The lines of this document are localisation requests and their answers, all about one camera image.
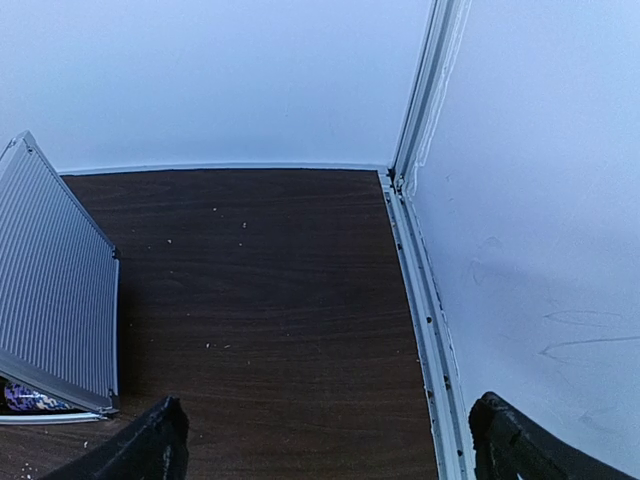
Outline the aluminium poker case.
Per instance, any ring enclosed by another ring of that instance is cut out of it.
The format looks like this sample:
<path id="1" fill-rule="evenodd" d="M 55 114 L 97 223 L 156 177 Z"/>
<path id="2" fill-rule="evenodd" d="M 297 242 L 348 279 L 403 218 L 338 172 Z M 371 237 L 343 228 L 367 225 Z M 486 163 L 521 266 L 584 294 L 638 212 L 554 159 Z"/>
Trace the aluminium poker case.
<path id="1" fill-rule="evenodd" d="M 99 421 L 117 412 L 116 246 L 29 131 L 1 154 L 1 423 Z M 71 406 L 16 412 L 7 382 Z"/>

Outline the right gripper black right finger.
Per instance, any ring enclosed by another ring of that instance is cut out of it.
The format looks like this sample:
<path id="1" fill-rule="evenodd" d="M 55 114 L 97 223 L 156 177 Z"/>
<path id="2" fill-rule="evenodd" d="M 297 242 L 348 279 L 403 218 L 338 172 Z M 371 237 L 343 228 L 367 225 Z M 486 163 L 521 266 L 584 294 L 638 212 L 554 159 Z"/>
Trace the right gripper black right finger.
<path id="1" fill-rule="evenodd" d="M 469 414 L 478 479 L 628 479 L 568 445 L 494 392 Z"/>

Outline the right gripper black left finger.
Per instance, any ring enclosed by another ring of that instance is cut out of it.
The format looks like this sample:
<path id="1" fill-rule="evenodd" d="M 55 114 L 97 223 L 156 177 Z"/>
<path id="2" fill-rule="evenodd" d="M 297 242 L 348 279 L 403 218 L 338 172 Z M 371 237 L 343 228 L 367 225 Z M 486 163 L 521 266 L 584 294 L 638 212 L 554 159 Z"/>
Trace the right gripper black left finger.
<path id="1" fill-rule="evenodd" d="M 189 420 L 168 396 L 101 446 L 46 475 L 48 479 L 184 479 Z"/>

